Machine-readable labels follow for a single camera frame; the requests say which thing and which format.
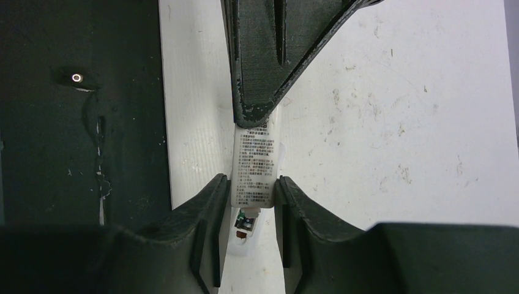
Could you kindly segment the white remote control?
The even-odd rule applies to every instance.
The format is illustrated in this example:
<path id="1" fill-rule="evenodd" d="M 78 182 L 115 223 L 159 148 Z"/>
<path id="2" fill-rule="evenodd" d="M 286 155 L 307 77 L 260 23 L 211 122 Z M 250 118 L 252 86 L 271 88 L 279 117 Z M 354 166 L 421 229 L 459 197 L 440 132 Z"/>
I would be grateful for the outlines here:
<path id="1" fill-rule="evenodd" d="M 266 214 L 271 208 L 232 208 L 231 213 L 231 231 L 229 237 L 229 253 L 237 256 L 248 256 L 257 247 L 263 225 L 266 220 Z M 254 217 L 256 219 L 252 232 L 237 229 L 235 221 L 239 210 L 242 209 L 247 217 Z"/>

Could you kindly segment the white battery cover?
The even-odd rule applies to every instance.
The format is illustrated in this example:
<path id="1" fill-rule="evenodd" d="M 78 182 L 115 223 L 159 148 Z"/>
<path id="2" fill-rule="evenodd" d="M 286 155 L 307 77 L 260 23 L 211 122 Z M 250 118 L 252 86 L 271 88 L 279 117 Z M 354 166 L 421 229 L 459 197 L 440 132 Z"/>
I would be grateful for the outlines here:
<path id="1" fill-rule="evenodd" d="M 280 154 L 280 109 L 258 127 L 234 129 L 231 205 L 271 208 Z"/>

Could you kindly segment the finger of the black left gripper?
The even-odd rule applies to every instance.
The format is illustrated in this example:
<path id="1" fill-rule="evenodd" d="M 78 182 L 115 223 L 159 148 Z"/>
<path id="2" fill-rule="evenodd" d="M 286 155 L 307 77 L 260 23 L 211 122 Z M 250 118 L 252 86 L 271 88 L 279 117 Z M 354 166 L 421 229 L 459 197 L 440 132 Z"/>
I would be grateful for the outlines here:
<path id="1" fill-rule="evenodd" d="M 259 127 L 316 55 L 374 0 L 231 1 L 234 123 Z"/>
<path id="2" fill-rule="evenodd" d="M 225 37 L 226 37 L 226 45 L 228 52 L 228 60 L 230 66 L 230 79 L 231 79 L 231 103 L 233 106 L 233 121 L 236 122 L 236 106 L 235 106 L 235 89 L 236 83 L 234 79 L 234 34 L 232 29 L 232 12 L 233 9 L 231 7 L 232 1 L 230 0 L 221 0 L 222 5 L 222 15 L 223 21 L 225 25 Z"/>

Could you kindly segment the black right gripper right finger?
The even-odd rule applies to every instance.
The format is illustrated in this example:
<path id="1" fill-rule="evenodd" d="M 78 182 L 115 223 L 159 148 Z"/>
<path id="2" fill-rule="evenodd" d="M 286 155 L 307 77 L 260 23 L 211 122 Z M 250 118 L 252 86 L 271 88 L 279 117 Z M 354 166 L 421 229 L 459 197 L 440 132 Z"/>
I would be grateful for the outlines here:
<path id="1" fill-rule="evenodd" d="M 359 229 L 289 177 L 274 186 L 286 293 L 517 293 L 518 229 L 379 223 Z"/>

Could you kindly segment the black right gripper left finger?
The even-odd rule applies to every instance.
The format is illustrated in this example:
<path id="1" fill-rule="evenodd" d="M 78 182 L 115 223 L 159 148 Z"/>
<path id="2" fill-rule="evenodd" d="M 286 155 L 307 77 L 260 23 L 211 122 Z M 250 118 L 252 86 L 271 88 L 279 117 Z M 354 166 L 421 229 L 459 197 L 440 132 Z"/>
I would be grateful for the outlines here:
<path id="1" fill-rule="evenodd" d="M 166 218 L 120 225 L 1 228 L 2 293 L 217 293 L 230 181 L 216 175 Z"/>

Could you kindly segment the green AAA battery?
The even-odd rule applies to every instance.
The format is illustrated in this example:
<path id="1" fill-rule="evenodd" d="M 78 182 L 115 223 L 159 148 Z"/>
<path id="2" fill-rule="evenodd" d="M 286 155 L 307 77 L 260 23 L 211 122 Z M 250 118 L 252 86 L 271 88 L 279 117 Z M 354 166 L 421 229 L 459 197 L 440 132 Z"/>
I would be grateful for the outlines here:
<path id="1" fill-rule="evenodd" d="M 239 230 L 245 230 L 248 232 L 252 232 L 255 221 L 256 221 L 256 219 L 254 217 L 247 217 L 245 215 L 245 212 L 242 209 L 240 209 L 237 214 L 237 218 L 236 218 L 234 226 Z"/>

